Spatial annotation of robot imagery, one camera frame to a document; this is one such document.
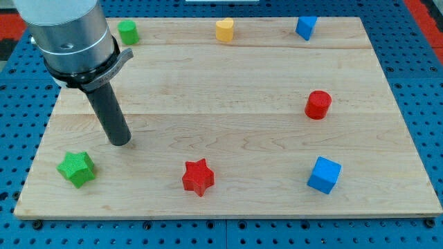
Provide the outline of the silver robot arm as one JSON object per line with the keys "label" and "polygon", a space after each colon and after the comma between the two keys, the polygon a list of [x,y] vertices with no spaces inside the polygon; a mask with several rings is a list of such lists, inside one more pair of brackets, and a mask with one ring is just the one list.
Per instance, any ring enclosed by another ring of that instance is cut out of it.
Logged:
{"label": "silver robot arm", "polygon": [[99,0],[14,0],[47,64],[84,73],[105,63],[114,42]]}

